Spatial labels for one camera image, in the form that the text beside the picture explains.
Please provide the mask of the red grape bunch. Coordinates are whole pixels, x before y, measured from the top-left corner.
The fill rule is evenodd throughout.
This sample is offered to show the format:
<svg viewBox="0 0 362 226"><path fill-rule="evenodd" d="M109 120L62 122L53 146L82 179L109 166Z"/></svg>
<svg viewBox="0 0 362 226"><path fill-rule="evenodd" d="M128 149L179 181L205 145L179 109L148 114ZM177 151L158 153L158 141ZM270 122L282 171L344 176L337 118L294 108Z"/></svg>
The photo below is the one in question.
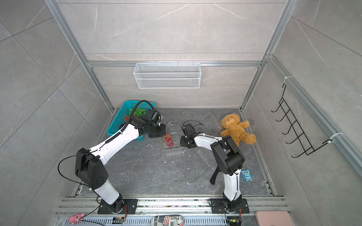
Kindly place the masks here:
<svg viewBox="0 0 362 226"><path fill-rule="evenodd" d="M172 136L169 133L166 133L164 135L164 141L165 141L165 143L167 144L168 147L174 146Z"/></svg>

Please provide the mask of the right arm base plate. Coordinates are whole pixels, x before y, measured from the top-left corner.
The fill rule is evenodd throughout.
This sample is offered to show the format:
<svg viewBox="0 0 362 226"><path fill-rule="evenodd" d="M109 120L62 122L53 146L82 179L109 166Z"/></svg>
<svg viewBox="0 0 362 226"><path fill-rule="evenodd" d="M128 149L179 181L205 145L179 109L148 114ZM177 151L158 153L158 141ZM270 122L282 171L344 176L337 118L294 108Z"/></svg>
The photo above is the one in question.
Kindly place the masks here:
<svg viewBox="0 0 362 226"><path fill-rule="evenodd" d="M236 213L248 214L250 213L248 202L244 198L238 198L234 201L229 201L227 198L222 199L209 199L209 205L213 214Z"/></svg>

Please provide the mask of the teal plastic basket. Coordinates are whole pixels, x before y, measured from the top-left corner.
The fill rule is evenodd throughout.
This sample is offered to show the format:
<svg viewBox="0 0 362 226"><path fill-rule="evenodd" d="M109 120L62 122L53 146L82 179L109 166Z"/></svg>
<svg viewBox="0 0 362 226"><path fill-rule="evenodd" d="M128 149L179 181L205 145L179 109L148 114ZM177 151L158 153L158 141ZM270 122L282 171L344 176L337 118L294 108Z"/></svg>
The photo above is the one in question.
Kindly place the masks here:
<svg viewBox="0 0 362 226"><path fill-rule="evenodd" d="M134 108L138 102L139 100L128 100L123 103L123 105L121 106L115 118L113 119L113 121L111 122L110 126L107 129L107 134L109 136L112 136L115 133L117 133L121 129L121 127L127 122L127 120L129 119L128 116L129 110L131 108ZM150 102L150 104L152 105L152 107L148 103L142 102L138 105L138 107L146 110L155 107L155 104L153 102Z"/></svg>

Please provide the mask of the brown teddy bear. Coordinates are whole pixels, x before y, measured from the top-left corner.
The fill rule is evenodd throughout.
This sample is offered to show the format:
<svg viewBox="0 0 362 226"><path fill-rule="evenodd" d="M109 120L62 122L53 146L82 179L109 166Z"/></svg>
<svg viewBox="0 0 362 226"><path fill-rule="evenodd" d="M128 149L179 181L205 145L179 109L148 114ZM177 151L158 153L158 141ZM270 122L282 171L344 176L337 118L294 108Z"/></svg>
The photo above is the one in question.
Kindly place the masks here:
<svg viewBox="0 0 362 226"><path fill-rule="evenodd" d="M239 146L240 142L247 145L252 145L256 142L256 136L246 132L246 128L250 127L249 121L241 121L237 114L226 115L222 121L221 126L224 128L220 132L222 137L230 136L235 144Z"/></svg>

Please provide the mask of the clear plastic clamshell container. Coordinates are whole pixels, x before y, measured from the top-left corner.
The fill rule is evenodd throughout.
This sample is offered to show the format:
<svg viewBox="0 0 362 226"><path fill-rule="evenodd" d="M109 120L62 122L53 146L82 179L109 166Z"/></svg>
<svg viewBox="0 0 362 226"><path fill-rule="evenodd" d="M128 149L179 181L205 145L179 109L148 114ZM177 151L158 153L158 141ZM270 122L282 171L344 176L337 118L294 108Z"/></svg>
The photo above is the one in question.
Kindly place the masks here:
<svg viewBox="0 0 362 226"><path fill-rule="evenodd" d="M169 133L172 136L172 140L174 143L174 146L168 147L167 144L164 141L163 137L163 150L164 151L173 151L175 149L181 148L180 146L180 140L181 136L183 136L183 130L182 125L179 121L170 121L166 124L166 133Z"/></svg>

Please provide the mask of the blue owl toy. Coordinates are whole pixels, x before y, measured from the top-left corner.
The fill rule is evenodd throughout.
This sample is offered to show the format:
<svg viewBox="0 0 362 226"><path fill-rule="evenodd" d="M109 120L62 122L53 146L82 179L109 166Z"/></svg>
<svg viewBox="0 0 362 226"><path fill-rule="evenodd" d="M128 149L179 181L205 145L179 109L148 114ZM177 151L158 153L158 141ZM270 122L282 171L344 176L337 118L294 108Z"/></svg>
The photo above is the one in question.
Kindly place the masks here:
<svg viewBox="0 0 362 226"><path fill-rule="evenodd" d="M241 171L242 175L243 175L243 179L246 181L246 182L250 182L253 180L253 177L249 171L249 169L244 169Z"/></svg>

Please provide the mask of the black knife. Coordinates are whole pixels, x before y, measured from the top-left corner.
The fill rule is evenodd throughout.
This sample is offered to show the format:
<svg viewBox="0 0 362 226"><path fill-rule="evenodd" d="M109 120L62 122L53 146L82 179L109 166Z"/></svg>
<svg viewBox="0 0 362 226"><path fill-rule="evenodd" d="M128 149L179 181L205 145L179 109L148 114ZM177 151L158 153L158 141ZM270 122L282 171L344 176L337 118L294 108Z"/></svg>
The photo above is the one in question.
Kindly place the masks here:
<svg viewBox="0 0 362 226"><path fill-rule="evenodd" d="M211 179L210 179L210 184L211 185L215 185L215 183L216 183L216 178L217 178L217 176L218 176L218 174L221 172L221 170L219 169L219 167L217 166L217 168L215 169L215 171L214 171L214 173L213 173L213 175L212 175L212 177L211 177Z"/></svg>

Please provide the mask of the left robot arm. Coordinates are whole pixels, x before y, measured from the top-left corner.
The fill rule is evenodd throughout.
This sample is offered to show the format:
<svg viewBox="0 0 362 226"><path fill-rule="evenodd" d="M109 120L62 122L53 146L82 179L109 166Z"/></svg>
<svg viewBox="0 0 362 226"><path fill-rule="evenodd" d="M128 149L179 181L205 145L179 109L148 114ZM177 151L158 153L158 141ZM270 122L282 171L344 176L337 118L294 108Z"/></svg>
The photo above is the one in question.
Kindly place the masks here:
<svg viewBox="0 0 362 226"><path fill-rule="evenodd" d="M109 181L105 165L122 148L142 135L163 137L166 126L161 120L161 113L149 101L141 100L120 130L90 149L81 148L74 155L75 175L81 180L81 185L101 198L100 207L113 214L125 210L123 197Z"/></svg>

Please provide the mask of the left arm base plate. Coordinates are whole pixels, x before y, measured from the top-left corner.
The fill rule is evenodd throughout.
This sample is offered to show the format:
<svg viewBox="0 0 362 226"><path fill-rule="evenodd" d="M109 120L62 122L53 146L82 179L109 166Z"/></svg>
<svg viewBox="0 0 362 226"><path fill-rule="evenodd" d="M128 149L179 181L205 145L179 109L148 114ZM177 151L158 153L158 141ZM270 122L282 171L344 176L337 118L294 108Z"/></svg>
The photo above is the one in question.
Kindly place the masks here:
<svg viewBox="0 0 362 226"><path fill-rule="evenodd" d="M123 199L116 200L112 205L101 200L98 214L135 214L137 208L137 199Z"/></svg>

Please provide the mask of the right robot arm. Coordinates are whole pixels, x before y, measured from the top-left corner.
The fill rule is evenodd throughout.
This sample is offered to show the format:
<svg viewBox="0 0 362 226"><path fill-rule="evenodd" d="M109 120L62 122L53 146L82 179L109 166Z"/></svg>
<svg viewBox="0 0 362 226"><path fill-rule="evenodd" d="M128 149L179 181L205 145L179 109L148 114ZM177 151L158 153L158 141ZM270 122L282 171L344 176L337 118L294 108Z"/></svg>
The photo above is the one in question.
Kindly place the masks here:
<svg viewBox="0 0 362 226"><path fill-rule="evenodd" d="M240 191L240 175L245 157L233 139L227 135L214 137L195 131L191 124L182 127L180 145L189 149L202 147L211 150L217 163L216 170L210 179L212 185L217 175L223 173L224 191L222 199L210 199L213 213L250 213L247 200Z"/></svg>

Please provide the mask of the green grape bunch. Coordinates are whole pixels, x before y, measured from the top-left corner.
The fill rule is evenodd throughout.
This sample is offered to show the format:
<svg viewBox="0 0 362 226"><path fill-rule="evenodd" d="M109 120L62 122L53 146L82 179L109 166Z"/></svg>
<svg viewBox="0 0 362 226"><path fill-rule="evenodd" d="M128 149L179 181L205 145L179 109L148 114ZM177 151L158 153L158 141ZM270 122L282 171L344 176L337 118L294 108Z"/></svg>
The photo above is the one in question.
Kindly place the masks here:
<svg viewBox="0 0 362 226"><path fill-rule="evenodd" d="M133 108L131 108L129 110L128 116L136 116L136 117L142 117L145 113L147 112L146 109L143 108L136 108L135 110L133 110Z"/></svg>

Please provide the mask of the pink pad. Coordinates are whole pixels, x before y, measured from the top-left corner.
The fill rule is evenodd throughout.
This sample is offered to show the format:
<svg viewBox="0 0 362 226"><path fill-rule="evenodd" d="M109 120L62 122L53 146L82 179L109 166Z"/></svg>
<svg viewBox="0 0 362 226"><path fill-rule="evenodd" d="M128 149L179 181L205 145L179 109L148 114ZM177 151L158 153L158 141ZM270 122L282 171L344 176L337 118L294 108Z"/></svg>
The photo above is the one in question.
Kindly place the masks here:
<svg viewBox="0 0 362 226"><path fill-rule="evenodd" d="M259 226L294 226L286 211L257 211L255 218Z"/></svg>

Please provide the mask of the pink pig toy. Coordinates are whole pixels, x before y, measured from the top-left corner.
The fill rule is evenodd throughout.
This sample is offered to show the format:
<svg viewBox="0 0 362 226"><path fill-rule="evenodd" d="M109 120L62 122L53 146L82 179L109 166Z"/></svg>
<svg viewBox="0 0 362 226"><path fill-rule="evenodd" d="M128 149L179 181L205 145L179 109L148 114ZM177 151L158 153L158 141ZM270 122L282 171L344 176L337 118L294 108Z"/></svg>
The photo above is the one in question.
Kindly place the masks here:
<svg viewBox="0 0 362 226"><path fill-rule="evenodd" d="M68 223L71 225L77 224L83 220L84 214L75 214L68 218Z"/></svg>

